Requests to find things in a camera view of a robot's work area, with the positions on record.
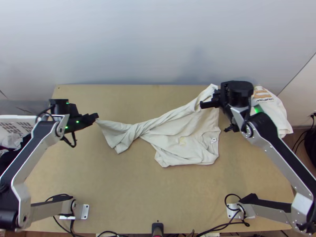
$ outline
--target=power outlet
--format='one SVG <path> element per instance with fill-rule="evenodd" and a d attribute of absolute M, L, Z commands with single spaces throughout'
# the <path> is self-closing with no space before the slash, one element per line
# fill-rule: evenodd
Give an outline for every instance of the power outlet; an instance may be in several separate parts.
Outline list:
<path fill-rule="evenodd" d="M 314 113 L 316 113 L 316 110 L 315 110 L 313 113 L 310 113 L 309 116 L 307 116 L 307 117 L 310 117 L 310 116 L 313 115 Z"/>

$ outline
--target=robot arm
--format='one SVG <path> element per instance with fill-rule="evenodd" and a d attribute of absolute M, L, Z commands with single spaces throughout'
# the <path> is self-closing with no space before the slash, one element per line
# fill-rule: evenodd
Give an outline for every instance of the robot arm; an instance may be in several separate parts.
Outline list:
<path fill-rule="evenodd" d="M 0 177 L 0 228 L 2 229 L 25 229 L 33 221 L 55 215 L 62 215 L 68 219 L 86 219 L 88 216 L 89 205 L 79 204 L 69 195 L 57 195 L 50 201 L 31 204 L 31 195 L 24 184 L 49 146 L 59 140 L 69 144 L 64 137 L 65 133 L 72 133 L 75 140 L 75 131 L 92 125 L 98 118 L 96 113 L 80 115 L 76 105 L 69 104 L 68 100 L 50 100 L 50 102 L 52 115 L 49 115 L 53 121 L 48 121 L 48 116 L 45 115 L 35 124 L 31 139 Z"/>
<path fill-rule="evenodd" d="M 289 224 L 298 232 L 313 234 L 316 179 L 279 138 L 275 124 L 260 105 L 251 105 L 252 94 L 253 85 L 250 82 L 228 81 L 215 91 L 212 101 L 201 102 L 200 106 L 202 109 L 220 107 L 231 121 L 231 126 L 225 131 L 241 131 L 247 141 L 261 147 L 289 180 L 296 194 L 292 203 L 261 200 L 256 194 L 249 194 L 236 206 L 246 216 L 262 216 Z M 251 107 L 257 112 L 252 116 Z"/>

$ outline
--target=crumpled cloth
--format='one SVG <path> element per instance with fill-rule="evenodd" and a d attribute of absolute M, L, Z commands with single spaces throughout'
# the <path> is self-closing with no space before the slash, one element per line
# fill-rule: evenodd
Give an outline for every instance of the crumpled cloth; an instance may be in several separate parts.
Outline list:
<path fill-rule="evenodd" d="M 140 137 L 155 149 L 162 166 L 209 165 L 218 157 L 219 109 L 201 109 L 200 101 L 210 101 L 216 85 L 211 84 L 188 104 L 159 118 L 137 124 L 97 120 L 105 139 L 119 154 Z"/>

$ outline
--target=black cable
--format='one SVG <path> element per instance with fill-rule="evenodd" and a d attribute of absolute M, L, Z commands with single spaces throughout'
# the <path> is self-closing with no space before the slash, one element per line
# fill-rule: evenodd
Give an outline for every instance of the black cable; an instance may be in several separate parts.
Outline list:
<path fill-rule="evenodd" d="M 281 232 L 282 232 L 286 237 L 289 237 L 283 230 L 281 230 Z"/>
<path fill-rule="evenodd" d="M 196 237 L 200 237 L 200 236 L 205 235 L 205 234 L 207 234 L 207 233 L 209 233 L 209 232 L 223 230 L 223 229 L 225 229 L 226 227 L 228 227 L 229 225 L 244 224 L 246 227 L 249 227 L 249 226 L 250 226 L 249 223 L 247 223 L 247 222 L 244 221 L 244 219 L 246 218 L 245 213 L 244 213 L 243 219 L 242 219 L 240 222 L 232 222 L 233 219 L 237 216 L 237 214 L 241 212 L 241 210 L 240 210 L 240 209 L 232 209 L 232 208 L 230 208 L 230 207 L 227 205 L 227 198 L 228 198 L 229 196 L 236 196 L 236 197 L 239 198 L 239 200 L 240 200 L 240 197 L 239 197 L 238 195 L 236 195 L 236 194 L 228 194 L 228 195 L 226 195 L 226 197 L 225 197 L 225 199 L 224 199 L 225 206 L 226 206 L 229 210 L 236 211 L 235 214 L 233 215 L 233 217 L 230 219 L 230 221 L 229 221 L 228 223 L 224 223 L 224 224 L 221 224 L 221 225 L 219 225 L 219 226 L 215 226 L 215 227 L 213 227 L 212 229 L 209 229 L 209 230 L 207 230 L 207 231 L 204 231 L 204 232 L 202 232 L 202 233 L 199 233 L 198 235 L 196 235 Z"/>
<path fill-rule="evenodd" d="M 76 140 L 76 135 L 75 135 L 75 132 L 71 132 L 71 136 L 72 136 L 72 139 L 73 139 L 73 145 L 71 144 L 71 142 L 65 137 L 63 136 L 62 137 L 62 141 L 66 142 L 69 146 L 71 146 L 72 148 L 76 147 L 77 145 L 77 140 Z"/>
<path fill-rule="evenodd" d="M 101 235 L 103 235 L 103 234 L 105 234 L 105 233 L 114 234 L 114 236 L 111 236 L 111 237 L 116 237 L 116 236 L 117 236 L 117 233 L 115 233 L 115 232 L 113 232 L 113 231 L 106 230 L 106 231 L 103 231 L 102 233 L 100 233 L 97 237 L 100 237 Z"/>
<path fill-rule="evenodd" d="M 207 234 L 207 233 L 209 233 L 209 232 L 214 232 L 214 231 L 223 230 L 223 229 L 225 229 L 226 227 L 228 227 L 229 225 L 234 225 L 234 224 L 244 224 L 246 227 L 249 227 L 250 224 L 247 223 L 247 222 L 245 222 L 244 220 L 242 220 L 241 222 L 232 222 L 233 219 L 234 219 L 234 218 L 237 216 L 237 214 L 240 213 L 240 212 L 241 212 L 241 211 L 238 210 L 238 211 L 233 215 L 233 217 L 230 219 L 230 221 L 229 221 L 228 223 L 215 226 L 215 227 L 213 227 L 212 229 L 209 229 L 209 230 L 207 230 L 207 231 L 204 231 L 204 232 L 202 232 L 202 233 L 199 233 L 198 235 L 196 235 L 196 237 L 200 237 L 200 236 L 205 235 L 205 234 Z"/>
<path fill-rule="evenodd" d="M 294 152 L 294 154 L 296 154 L 296 152 L 297 152 L 297 149 L 299 148 L 299 145 L 304 141 L 305 139 L 303 139 L 303 140 L 301 140 L 300 142 L 299 142 L 299 144 L 297 145 L 297 147 L 296 147 L 296 149 L 295 149 L 295 152 Z"/>
<path fill-rule="evenodd" d="M 314 115 L 310 115 L 310 117 L 313 119 L 313 124 L 312 124 L 312 126 L 310 127 L 310 129 L 308 129 L 307 131 L 303 132 L 303 133 L 300 135 L 300 137 L 299 137 L 299 138 L 296 140 L 296 142 L 294 143 L 294 146 L 292 147 L 292 150 L 294 150 L 296 144 L 299 142 L 299 140 L 301 139 L 301 137 L 303 136 L 303 134 L 308 133 L 309 131 L 311 131 L 311 130 L 313 129 L 314 123 L 315 123 Z"/>
<path fill-rule="evenodd" d="M 52 198 L 56 198 L 56 197 L 60 197 L 60 196 L 69 196 L 69 195 L 68 195 L 68 194 L 58 194 L 58 195 L 54 195 L 54 196 L 51 196 L 51 197 L 47 198 L 47 199 L 45 200 L 45 202 L 49 201 L 49 200 L 52 199 Z M 57 225 L 59 225 L 60 228 L 62 228 L 65 232 L 71 234 L 73 237 L 85 237 L 85 236 L 83 236 L 83 235 L 78 235 L 78 234 L 73 233 L 72 230 L 69 231 L 69 230 L 67 230 L 66 228 L 64 228 L 64 227 L 57 221 L 57 219 L 56 219 L 54 216 L 53 216 L 53 219 L 54 219 L 54 221 L 57 223 Z"/>
<path fill-rule="evenodd" d="M 231 210 L 231 211 L 238 211 L 239 208 L 237 208 L 237 209 L 232 209 L 232 208 L 229 207 L 229 205 L 227 205 L 227 198 L 230 197 L 230 196 L 236 196 L 236 197 L 239 198 L 239 200 L 241 199 L 241 198 L 240 198 L 238 195 L 236 195 L 236 194 L 228 194 L 228 195 L 226 195 L 226 197 L 225 197 L 225 199 L 224 199 L 225 206 L 226 206 L 229 210 Z"/>
<path fill-rule="evenodd" d="M 49 115 L 49 116 L 52 118 L 52 120 L 55 121 L 55 119 L 53 118 L 52 114 L 50 114 L 50 113 L 47 112 L 48 110 L 52 109 L 52 107 L 53 107 L 53 106 L 51 106 L 51 107 L 49 107 L 48 109 L 45 109 L 45 110 L 43 110 L 42 112 L 40 112 L 40 113 L 36 116 L 36 118 L 35 118 L 35 124 L 37 123 L 37 119 L 38 119 L 41 115 L 43 115 L 43 114 Z"/>
<path fill-rule="evenodd" d="M 70 197 L 70 195 L 68 195 L 68 194 L 58 194 L 58 195 L 51 196 L 51 197 L 47 198 L 45 202 L 49 201 L 49 200 L 52 199 L 52 198 L 56 198 L 56 197 L 60 197 L 60 196 L 68 196 L 68 197 Z M 73 216 L 74 216 L 74 212 L 73 212 L 73 209 L 72 209 L 72 204 L 73 204 L 74 201 L 75 201 L 75 199 L 72 200 L 71 206 L 70 206 L 70 210 L 71 210 L 71 213 L 72 213 Z M 76 233 L 73 232 L 73 224 L 74 224 L 75 220 L 71 220 L 71 223 L 70 223 L 70 231 L 69 231 L 69 230 L 67 230 L 66 228 L 64 228 L 64 227 L 57 221 L 57 219 L 56 219 L 54 216 L 53 216 L 53 219 L 54 219 L 54 221 L 57 223 L 57 225 L 59 225 L 60 228 L 62 228 L 62 229 L 63 229 L 65 232 L 67 232 L 68 234 L 71 234 L 73 237 L 85 237 L 85 236 L 83 236 L 83 235 L 78 235 L 78 234 L 76 234 Z M 127 235 L 119 235 L 119 234 L 117 234 L 117 233 L 115 233 L 115 232 L 113 232 L 113 231 L 109 231 L 109 230 L 103 231 L 102 233 L 100 233 L 100 234 L 98 235 L 98 237 L 100 237 L 101 235 L 103 235 L 103 234 L 105 234 L 105 233 L 114 234 L 113 236 L 110 236 L 110 237 L 128 237 Z"/>

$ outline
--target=white t-shirt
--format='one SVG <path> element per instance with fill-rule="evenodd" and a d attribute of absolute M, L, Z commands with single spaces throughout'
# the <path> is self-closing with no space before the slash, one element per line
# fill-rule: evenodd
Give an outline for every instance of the white t-shirt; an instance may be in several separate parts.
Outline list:
<path fill-rule="evenodd" d="M 201 109 L 199 103 L 210 101 L 217 88 L 211 84 L 190 103 L 159 118 L 137 124 L 101 120 L 96 123 L 118 154 L 140 137 L 156 149 L 155 160 L 162 167 L 213 164 L 218 157 L 219 109 Z"/>
<path fill-rule="evenodd" d="M 287 120 L 287 114 L 283 103 L 276 95 L 262 86 L 255 86 L 252 101 L 260 104 L 263 111 L 269 115 L 275 126 L 278 128 L 280 138 L 284 138 L 286 134 L 293 133 L 292 126 Z M 255 114 L 255 111 L 252 107 L 250 115 L 253 114 Z"/>

